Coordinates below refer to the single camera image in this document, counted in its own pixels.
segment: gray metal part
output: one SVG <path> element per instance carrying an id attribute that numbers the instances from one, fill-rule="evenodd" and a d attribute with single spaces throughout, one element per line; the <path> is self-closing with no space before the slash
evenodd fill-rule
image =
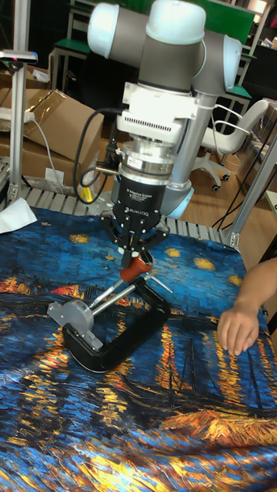
<path id="1" fill-rule="evenodd" d="M 239 209 L 238 214 L 235 217 L 235 220 L 228 229 L 227 234 L 228 238 L 233 237 L 234 234 L 240 234 L 249 215 L 257 202 L 260 194 L 262 193 L 266 183 L 268 182 L 269 176 L 272 172 L 272 169 L 276 163 L 276 155 L 277 155 L 277 134 L 275 135 L 272 144 L 269 147 L 269 150 L 260 166 L 257 175 L 255 176 L 252 185 L 250 186 L 247 195 L 242 203 L 242 206 Z"/>
<path id="2" fill-rule="evenodd" d="M 112 196 L 111 196 L 111 199 L 112 199 L 112 202 L 113 203 L 116 203 L 117 202 L 118 192 L 119 192 L 119 182 L 118 182 L 117 179 L 114 179 L 114 183 L 113 183 L 113 186 L 112 186 Z"/>
<path id="3" fill-rule="evenodd" d="M 173 91 L 189 92 L 204 60 L 201 42 L 170 45 L 146 35 L 138 81 Z"/>
<path id="4" fill-rule="evenodd" d="M 166 187 L 165 194 L 162 199 L 161 214 L 170 215 L 185 199 L 192 189 L 192 183 L 187 181 L 186 186 L 180 189 L 170 188 L 170 185 Z"/>
<path id="5" fill-rule="evenodd" d="M 190 121 L 189 129 L 185 134 L 182 148 L 173 167 L 170 188 L 183 186 L 189 180 L 216 99 L 217 96 L 198 94 L 199 109 L 195 120 Z"/>
<path id="6" fill-rule="evenodd" d="M 14 45 L 17 52 L 28 51 L 31 0 L 15 0 Z M 22 178 L 23 122 L 25 109 L 26 64 L 12 77 L 12 120 L 10 143 L 10 185 L 8 199 L 20 197 Z"/>
<path id="7" fill-rule="evenodd" d="M 122 145 L 123 157 L 118 170 L 120 174 L 134 181 L 166 185 L 169 183 L 173 164 L 177 158 L 171 152 L 171 148 L 171 145 L 146 141 L 135 136 L 133 141 L 124 142 Z"/>
<path id="8" fill-rule="evenodd" d="M 114 182 L 114 187 L 115 187 L 115 194 L 116 194 L 116 188 L 118 184 L 116 185 Z M 29 204 L 29 198 L 32 196 L 32 192 L 35 190 L 35 188 L 31 189 L 28 188 L 27 186 L 22 186 L 22 193 L 21 196 L 24 198 L 27 203 Z M 54 193 L 50 191 L 42 191 L 40 190 L 41 195 L 38 201 L 35 204 L 35 207 L 37 208 L 46 208 L 48 210 L 52 209 L 52 199 L 49 199 L 49 195 L 53 197 Z M 61 195 L 65 202 L 61 206 L 61 209 L 59 210 L 60 213 L 63 214 L 75 214 L 76 210 L 76 205 L 78 204 L 77 198 L 74 197 L 66 197 L 64 195 Z M 90 215 L 98 215 L 98 210 L 102 211 L 109 209 L 107 213 L 112 215 L 112 210 L 110 208 L 111 205 L 111 197 L 110 197 L 110 191 L 104 192 L 101 196 L 103 196 L 103 201 L 98 202 L 94 205 L 90 205 L 90 208 L 93 208 L 92 211 L 88 210 L 88 207 L 84 205 L 84 208 L 82 209 L 82 213 L 80 212 L 80 215 L 83 216 L 90 216 Z M 221 244 L 227 244 L 230 245 L 230 241 L 227 238 L 227 233 L 226 231 L 217 231 L 215 228 L 207 228 L 205 225 L 201 224 L 193 224 L 192 222 L 186 222 L 186 221 L 180 221 L 176 220 L 173 218 L 166 218 L 165 219 L 165 224 L 168 224 L 170 227 L 170 231 L 173 234 L 179 234 L 181 236 L 187 236 L 187 237 L 192 237 L 196 239 L 206 239 L 208 241 L 214 241 L 217 243 Z"/>
<path id="9" fill-rule="evenodd" d="M 76 300 L 62 305 L 54 301 L 48 306 L 47 314 L 60 326 L 69 323 L 92 350 L 99 351 L 103 346 L 92 333 L 94 316 L 84 302 Z"/>
<path id="10" fill-rule="evenodd" d="M 110 58 L 139 67 L 145 43 L 148 16 L 120 8 Z"/>
<path id="11" fill-rule="evenodd" d="M 214 96 L 224 94 L 223 42 L 224 35 L 211 31 L 205 32 L 205 64 L 192 81 L 192 86 L 197 92 Z"/>

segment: office chair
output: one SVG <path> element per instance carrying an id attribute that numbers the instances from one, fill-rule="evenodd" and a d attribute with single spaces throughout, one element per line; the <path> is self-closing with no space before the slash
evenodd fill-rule
<path id="1" fill-rule="evenodd" d="M 216 173 L 216 169 L 223 171 L 223 181 L 227 181 L 231 174 L 231 171 L 224 167 L 224 165 L 217 164 L 211 160 L 212 151 L 216 150 L 223 155 L 235 154 L 242 146 L 246 135 L 249 135 L 252 128 L 258 123 L 261 117 L 265 114 L 269 103 L 262 99 L 256 102 L 245 114 L 239 119 L 238 124 L 233 133 L 230 135 L 224 135 L 219 131 L 212 128 L 207 128 L 202 140 L 201 146 L 208 149 L 204 157 L 198 157 L 195 160 L 192 170 L 202 169 L 208 171 L 215 179 L 215 184 L 212 186 L 213 191 L 218 191 L 221 186 L 221 180 Z M 216 121 L 215 123 L 224 123 L 225 121 Z"/>

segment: power cord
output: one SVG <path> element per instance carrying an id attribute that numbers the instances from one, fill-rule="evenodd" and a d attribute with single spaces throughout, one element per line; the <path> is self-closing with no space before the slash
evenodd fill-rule
<path id="1" fill-rule="evenodd" d="M 82 134 L 81 134 L 81 137 L 80 137 L 80 141 L 78 143 L 78 149 L 77 149 L 77 152 L 76 152 L 76 156 L 75 156 L 75 162 L 74 162 L 74 166 L 73 166 L 73 173 L 72 173 L 72 177 L 73 177 L 73 188 L 74 188 L 74 191 L 76 193 L 76 196 L 78 198 L 78 200 L 80 200 L 81 203 L 85 204 L 85 205 L 91 205 L 93 203 L 95 203 L 95 201 L 99 198 L 100 194 L 102 193 L 102 190 L 103 188 L 105 187 L 105 183 L 107 182 L 107 179 L 108 179 L 108 176 L 105 176 L 105 179 L 102 183 L 102 186 L 100 187 L 99 191 L 98 191 L 98 194 L 93 198 L 93 200 L 91 201 L 86 201 L 84 200 L 79 192 L 78 192 L 78 189 L 77 189 L 77 167 L 78 167 L 78 160 L 79 160 L 79 157 L 80 157 L 80 154 L 81 154 L 81 150 L 82 150 L 82 145 L 83 145 L 83 142 L 84 142 L 84 139 L 85 139 L 85 134 L 88 130 L 88 127 L 91 123 L 91 121 L 93 120 L 93 118 L 95 118 L 95 116 L 99 115 L 99 114 L 112 114 L 112 115 L 120 115 L 122 113 L 122 109 L 116 109 L 116 108 L 103 108 L 103 109 L 98 109 L 97 111 L 94 111 L 89 117 L 88 117 L 88 120 L 86 121 L 85 123 L 85 126 L 82 130 Z M 82 179 L 85 177 L 85 175 L 89 172 L 89 171 L 92 171 L 94 170 L 94 168 L 90 168 L 90 169 L 87 169 L 85 173 L 83 173 L 82 175 Z"/>
<path id="2" fill-rule="evenodd" d="M 216 120 L 215 121 L 214 118 L 213 118 L 213 115 L 212 115 L 212 133 L 213 133 L 213 138 L 214 138 L 214 141 L 215 141 L 215 149 L 216 149 L 218 155 L 220 155 L 220 156 L 223 156 L 224 154 L 222 152 L 220 152 L 219 147 L 218 147 L 217 142 L 216 142 L 216 137 L 215 137 L 215 126 L 218 123 L 223 123 L 224 125 L 228 125 L 228 126 L 230 126 L 232 128 L 236 128 L 237 130 L 243 131 L 247 135 L 250 135 L 250 133 L 251 133 L 250 131 L 245 130 L 244 128 L 240 128 L 238 125 L 234 125 L 233 123 L 228 123 L 227 121 L 223 121 L 223 120 Z"/>
<path id="3" fill-rule="evenodd" d="M 238 167 L 239 167 L 239 165 L 240 165 L 240 158 L 239 158 L 239 156 L 238 156 L 237 154 L 232 154 L 232 155 L 233 155 L 236 159 L 238 159 L 239 164 L 236 164 L 235 162 L 231 162 L 231 161 L 229 161 L 228 159 L 226 159 L 226 160 L 225 160 L 225 162 L 228 162 L 228 164 L 231 164 L 232 166 L 236 166 L 236 167 L 238 168 Z"/>
<path id="4" fill-rule="evenodd" d="M 33 122 L 37 125 L 37 127 L 38 127 L 39 131 L 41 132 L 42 137 L 43 137 L 43 139 L 44 139 L 44 141 L 45 141 L 45 145 L 46 145 L 46 148 L 47 148 L 47 152 L 48 152 L 48 157 L 49 157 L 50 164 L 51 164 L 52 169 L 53 169 L 53 171 L 54 171 L 55 178 L 56 178 L 56 181 L 57 181 L 57 183 L 58 183 L 58 187 L 60 188 L 61 193 L 63 194 L 62 185 L 61 185 L 61 183 L 60 183 L 60 181 L 59 181 L 59 179 L 58 179 L 58 173 L 57 173 L 57 171 L 55 170 L 55 166 L 54 166 L 53 161 L 52 161 L 51 152 L 50 152 L 50 148 L 49 148 L 49 145 L 48 145 L 48 142 L 47 142 L 47 138 L 45 137 L 44 131 L 42 130 L 42 128 L 41 128 L 41 126 L 40 126 L 40 124 L 39 124 L 36 120 L 32 120 L 32 121 L 33 121 Z"/>

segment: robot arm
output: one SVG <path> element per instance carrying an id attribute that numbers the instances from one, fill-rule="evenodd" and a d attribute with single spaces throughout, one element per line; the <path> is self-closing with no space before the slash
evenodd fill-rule
<path id="1" fill-rule="evenodd" d="M 149 18 L 99 4 L 90 19 L 91 50 L 139 66 L 138 84 L 125 85 L 128 109 L 117 117 L 118 130 L 132 137 L 120 151 L 113 192 L 118 225 L 109 213 L 101 216 L 125 268 L 167 237 L 162 214 L 177 218 L 184 211 L 215 101 L 234 84 L 240 43 L 204 29 L 205 11 L 179 0 L 156 0 Z"/>

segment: table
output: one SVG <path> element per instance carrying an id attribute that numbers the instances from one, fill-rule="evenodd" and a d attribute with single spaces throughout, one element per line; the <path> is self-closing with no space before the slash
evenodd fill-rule
<path id="1" fill-rule="evenodd" d="M 63 344 L 48 303 L 95 298 L 120 255 L 96 217 L 34 209 L 0 242 L 0 490 L 277 491 L 277 360 L 259 314 L 240 357 L 216 318 L 245 274 L 240 253 L 170 234 L 155 275 L 174 291 L 168 323 L 117 369 L 93 374 Z M 99 315 L 109 340 L 144 309 L 136 296 Z"/>

